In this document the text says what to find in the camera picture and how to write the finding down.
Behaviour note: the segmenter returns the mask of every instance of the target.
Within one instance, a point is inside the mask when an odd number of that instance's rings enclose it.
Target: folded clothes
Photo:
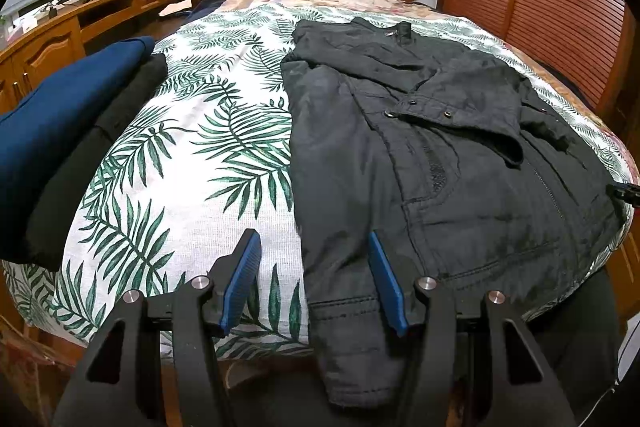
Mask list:
[[[60,269],[66,236],[96,169],[166,75],[164,55],[151,55],[49,180],[24,234],[21,258],[25,263]]]
[[[44,186],[152,53],[151,37],[116,42],[47,77],[0,117],[0,259],[20,241]]]

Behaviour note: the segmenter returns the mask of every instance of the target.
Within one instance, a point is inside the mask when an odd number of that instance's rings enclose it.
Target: person's leg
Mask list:
[[[616,380],[622,336],[606,271],[528,326],[580,421]]]

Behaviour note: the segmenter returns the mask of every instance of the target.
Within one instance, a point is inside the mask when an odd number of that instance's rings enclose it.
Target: black jacket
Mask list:
[[[523,312],[580,283],[623,224],[609,173],[506,63],[411,32],[298,23],[282,62],[309,336],[332,402],[398,387],[367,234],[456,291]]]

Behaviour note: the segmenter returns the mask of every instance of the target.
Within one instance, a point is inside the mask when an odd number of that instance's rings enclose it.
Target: black pants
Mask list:
[[[622,341],[614,294],[604,270],[571,297],[529,323],[556,372],[579,423],[616,378]],[[396,405],[373,410],[329,405],[318,375],[285,373],[241,384],[231,391],[239,427],[365,427],[391,425]]]

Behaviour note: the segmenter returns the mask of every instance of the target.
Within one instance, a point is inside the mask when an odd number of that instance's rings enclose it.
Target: bed sheet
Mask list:
[[[70,230],[61,271],[3,263],[20,313],[46,331],[87,343],[124,291],[172,291],[206,273],[232,251],[242,230],[254,228],[263,245],[258,277],[240,326],[216,344],[216,353],[235,359],[309,353],[280,61],[293,48],[298,20],[348,22],[355,16],[377,26],[409,20],[420,34],[501,58],[530,78],[614,179],[638,182],[628,152],[602,122],[576,110],[517,53],[468,20],[261,1],[213,13],[158,43],[156,52],[168,58],[168,79],[98,168]],[[592,271],[628,231],[630,207],[626,214],[625,228]],[[162,334],[161,344],[170,355],[170,333]]]

